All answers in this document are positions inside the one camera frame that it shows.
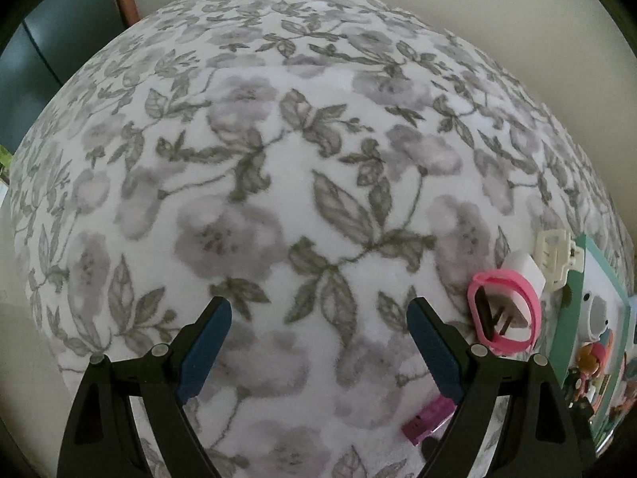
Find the pink puppy toy figure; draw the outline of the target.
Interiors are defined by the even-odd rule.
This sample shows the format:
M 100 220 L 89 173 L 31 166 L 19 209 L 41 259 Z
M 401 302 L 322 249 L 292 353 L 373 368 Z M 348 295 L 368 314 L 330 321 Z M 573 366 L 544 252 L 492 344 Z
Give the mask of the pink puppy toy figure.
M 574 366 L 568 370 L 563 384 L 563 393 L 568 404 L 586 398 L 594 405 L 602 389 L 610 354 L 611 350 L 599 341 L 579 348 L 575 354 Z

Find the white power adapter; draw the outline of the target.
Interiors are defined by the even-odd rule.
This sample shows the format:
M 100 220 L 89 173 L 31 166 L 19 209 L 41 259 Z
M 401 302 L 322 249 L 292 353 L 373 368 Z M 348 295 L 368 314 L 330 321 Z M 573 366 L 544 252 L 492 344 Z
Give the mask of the white power adapter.
M 496 333 L 504 338 L 538 335 L 545 278 L 526 251 L 512 251 L 487 276 L 484 290 Z

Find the pink kids smartwatch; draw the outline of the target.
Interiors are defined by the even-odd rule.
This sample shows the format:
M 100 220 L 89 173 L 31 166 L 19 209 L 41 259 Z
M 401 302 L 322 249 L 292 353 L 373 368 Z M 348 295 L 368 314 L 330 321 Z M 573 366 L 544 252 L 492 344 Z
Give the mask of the pink kids smartwatch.
M 542 323 L 538 292 L 522 274 L 496 269 L 475 274 L 467 304 L 479 343 L 501 356 L 527 352 L 537 342 Z

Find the grey floral blanket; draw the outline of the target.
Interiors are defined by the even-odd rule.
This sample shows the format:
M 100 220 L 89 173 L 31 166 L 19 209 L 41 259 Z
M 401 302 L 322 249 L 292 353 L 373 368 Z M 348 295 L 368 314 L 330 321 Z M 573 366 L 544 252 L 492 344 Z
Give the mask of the grey floral blanket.
M 226 477 L 414 477 L 435 393 L 405 324 L 474 333 L 467 284 L 544 230 L 634 245 L 590 158 L 474 45 L 378 0 L 179 0 L 122 32 L 21 142 L 9 192 L 69 391 L 227 298 L 193 428 Z

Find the black power adapter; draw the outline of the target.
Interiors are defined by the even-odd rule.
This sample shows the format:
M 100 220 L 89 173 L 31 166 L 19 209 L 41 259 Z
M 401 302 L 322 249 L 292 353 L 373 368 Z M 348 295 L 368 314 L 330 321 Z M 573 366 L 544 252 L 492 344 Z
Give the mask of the black power adapter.
M 420 443 L 420 452 L 425 462 L 429 462 L 435 454 L 440 441 L 434 437 L 426 437 Z

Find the teal shallow box tray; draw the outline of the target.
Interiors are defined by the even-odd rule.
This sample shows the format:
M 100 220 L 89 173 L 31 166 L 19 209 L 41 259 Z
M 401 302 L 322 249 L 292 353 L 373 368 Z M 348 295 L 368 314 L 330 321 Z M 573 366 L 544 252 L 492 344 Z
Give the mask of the teal shallow box tray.
M 568 273 L 549 361 L 567 405 L 585 399 L 592 407 L 600 450 L 636 401 L 636 303 L 590 237 L 575 246 L 583 269 Z

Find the white smartwatch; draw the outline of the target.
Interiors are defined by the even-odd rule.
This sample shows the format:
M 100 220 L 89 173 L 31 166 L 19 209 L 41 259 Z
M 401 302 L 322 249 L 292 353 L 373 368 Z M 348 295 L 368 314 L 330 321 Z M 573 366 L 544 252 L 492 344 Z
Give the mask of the white smartwatch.
M 578 337 L 582 343 L 598 342 L 612 326 L 610 302 L 598 292 L 585 289 L 578 319 Z

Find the purple translucent lighter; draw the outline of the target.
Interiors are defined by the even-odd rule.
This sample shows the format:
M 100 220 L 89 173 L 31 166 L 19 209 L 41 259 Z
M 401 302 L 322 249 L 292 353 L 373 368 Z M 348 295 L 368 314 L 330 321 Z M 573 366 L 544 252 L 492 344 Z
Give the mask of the purple translucent lighter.
M 452 399 L 438 395 L 402 426 L 403 435 L 413 446 L 432 436 L 455 413 Z

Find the large blue coral case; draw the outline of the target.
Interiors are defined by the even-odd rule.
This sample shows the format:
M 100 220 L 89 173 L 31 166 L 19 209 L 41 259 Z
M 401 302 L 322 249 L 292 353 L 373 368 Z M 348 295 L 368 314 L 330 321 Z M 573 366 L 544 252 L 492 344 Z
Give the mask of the large blue coral case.
M 611 400 L 609 417 L 622 417 L 636 402 L 636 357 L 625 352 L 622 360 L 620 379 Z

